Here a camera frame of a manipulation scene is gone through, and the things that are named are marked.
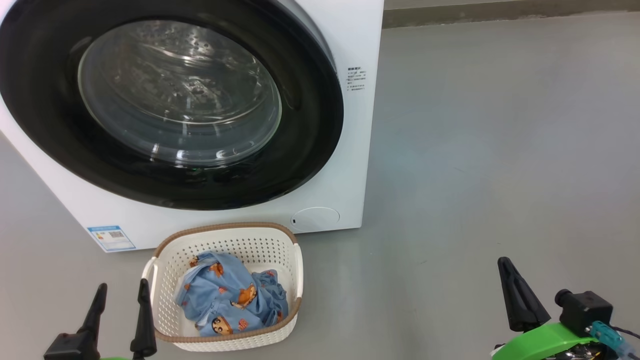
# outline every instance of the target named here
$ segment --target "white washing machine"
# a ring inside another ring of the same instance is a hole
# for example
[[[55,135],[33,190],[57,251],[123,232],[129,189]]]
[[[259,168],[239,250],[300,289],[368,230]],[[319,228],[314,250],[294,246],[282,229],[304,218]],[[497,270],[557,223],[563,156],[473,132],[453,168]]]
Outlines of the white washing machine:
[[[0,0],[0,130],[105,251],[360,227],[383,0]]]

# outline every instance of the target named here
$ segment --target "blue patterned fabric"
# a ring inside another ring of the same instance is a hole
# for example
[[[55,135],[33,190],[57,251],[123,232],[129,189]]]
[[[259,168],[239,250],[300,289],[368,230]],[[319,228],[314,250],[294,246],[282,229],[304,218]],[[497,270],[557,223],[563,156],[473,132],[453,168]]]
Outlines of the blue patterned fabric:
[[[174,301],[201,336],[238,334],[275,325],[289,314],[278,273],[249,271],[230,254],[204,252],[178,282]]]

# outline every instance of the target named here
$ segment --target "brown basket rim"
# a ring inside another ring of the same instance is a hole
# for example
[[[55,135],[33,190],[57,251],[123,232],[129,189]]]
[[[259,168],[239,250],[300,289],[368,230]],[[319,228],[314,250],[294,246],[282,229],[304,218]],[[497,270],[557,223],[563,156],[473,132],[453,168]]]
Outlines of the brown basket rim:
[[[208,225],[201,227],[194,227],[192,229],[186,229],[182,231],[178,231],[177,233],[170,235],[167,239],[165,239],[154,252],[154,257],[159,258],[160,253],[164,250],[164,248],[173,240],[176,240],[185,235],[197,234],[197,233],[206,233],[207,231],[214,230],[225,230],[225,229],[240,229],[244,227],[270,227],[272,229],[277,229],[285,233],[293,244],[297,244],[298,241],[296,236],[293,235],[291,230],[282,226],[280,224],[276,224],[273,222],[234,222],[230,224],[220,224],[220,225]],[[276,325],[266,327],[264,329],[253,330],[248,332],[243,332],[241,334],[231,334],[231,335],[222,335],[222,336],[208,336],[208,337],[200,337],[200,336],[169,336],[162,333],[156,327],[156,337],[160,340],[166,341],[168,343],[214,343],[218,341],[229,341],[229,340],[239,340],[245,338],[252,338],[254,336],[260,336],[264,334],[268,334],[270,332],[278,331],[285,327],[288,323],[293,320],[293,318],[298,314],[298,310],[300,309],[300,304],[302,303],[302,298],[298,297],[293,303],[293,307],[289,312],[289,315]]]

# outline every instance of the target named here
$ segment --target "baseboard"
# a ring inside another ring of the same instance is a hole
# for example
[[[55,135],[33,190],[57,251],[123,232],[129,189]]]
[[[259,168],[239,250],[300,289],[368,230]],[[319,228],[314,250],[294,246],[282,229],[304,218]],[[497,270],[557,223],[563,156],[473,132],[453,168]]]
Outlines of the baseboard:
[[[382,28],[638,12],[640,0],[512,0],[385,10]]]

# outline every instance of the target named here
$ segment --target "blue connector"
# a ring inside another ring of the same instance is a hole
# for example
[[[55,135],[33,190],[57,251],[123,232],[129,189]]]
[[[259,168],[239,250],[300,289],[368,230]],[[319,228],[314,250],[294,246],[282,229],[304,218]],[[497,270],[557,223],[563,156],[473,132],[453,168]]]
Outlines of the blue connector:
[[[598,339],[599,342],[612,348],[620,360],[632,360],[629,354],[636,354],[636,350],[617,331],[601,321],[593,322],[589,334]]]

